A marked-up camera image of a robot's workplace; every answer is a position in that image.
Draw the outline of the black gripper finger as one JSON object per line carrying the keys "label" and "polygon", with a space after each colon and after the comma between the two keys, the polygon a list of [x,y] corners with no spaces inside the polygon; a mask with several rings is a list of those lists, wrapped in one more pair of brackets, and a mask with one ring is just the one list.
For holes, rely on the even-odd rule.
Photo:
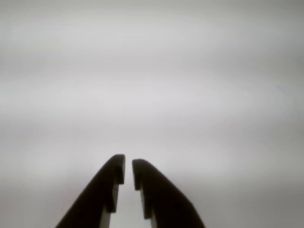
{"label": "black gripper finger", "polygon": [[186,196],[157,168],[143,159],[132,161],[134,188],[140,192],[143,216],[152,228],[204,228]]}
{"label": "black gripper finger", "polygon": [[57,224],[58,228],[108,228],[124,184],[125,156],[112,156],[84,188]]}

